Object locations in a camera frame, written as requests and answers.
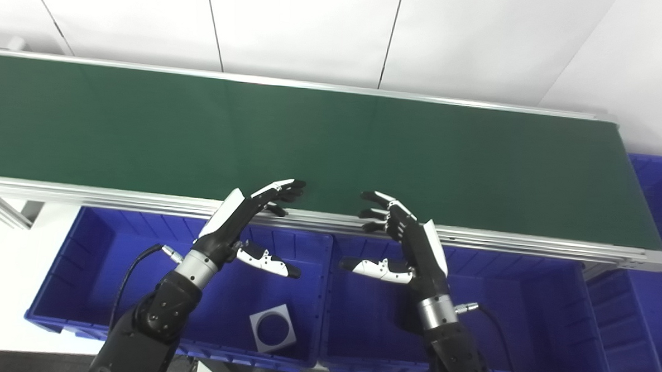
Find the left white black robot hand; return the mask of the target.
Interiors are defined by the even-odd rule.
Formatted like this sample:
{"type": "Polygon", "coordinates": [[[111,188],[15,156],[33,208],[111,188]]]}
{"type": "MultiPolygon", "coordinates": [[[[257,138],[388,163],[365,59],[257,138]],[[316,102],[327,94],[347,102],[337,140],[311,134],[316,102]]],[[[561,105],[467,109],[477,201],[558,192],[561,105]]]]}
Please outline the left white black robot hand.
{"type": "Polygon", "coordinates": [[[234,189],[201,229],[192,249],[203,254],[217,268],[238,259],[263,271],[298,279],[301,276],[299,268],[271,255],[267,249],[242,241],[241,233],[263,211],[285,217],[287,211],[279,206],[279,202],[294,202],[302,196],[305,186],[306,183],[299,179],[283,179],[260,188],[248,197],[240,189],[234,189]]]}

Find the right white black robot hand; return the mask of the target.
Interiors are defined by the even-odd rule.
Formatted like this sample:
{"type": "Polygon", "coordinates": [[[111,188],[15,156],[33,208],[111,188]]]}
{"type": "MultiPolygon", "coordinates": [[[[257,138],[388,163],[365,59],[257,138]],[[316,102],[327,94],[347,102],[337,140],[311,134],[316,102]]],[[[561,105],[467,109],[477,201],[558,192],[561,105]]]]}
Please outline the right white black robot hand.
{"type": "Polygon", "coordinates": [[[450,295],[446,256],[434,221],[419,221],[399,199],[385,193],[371,190],[360,196],[379,206],[359,212],[358,218],[368,220],[362,230],[388,234],[400,245],[403,258],[390,261],[343,257],[340,267],[384,282],[408,284],[417,301],[450,295]]]}

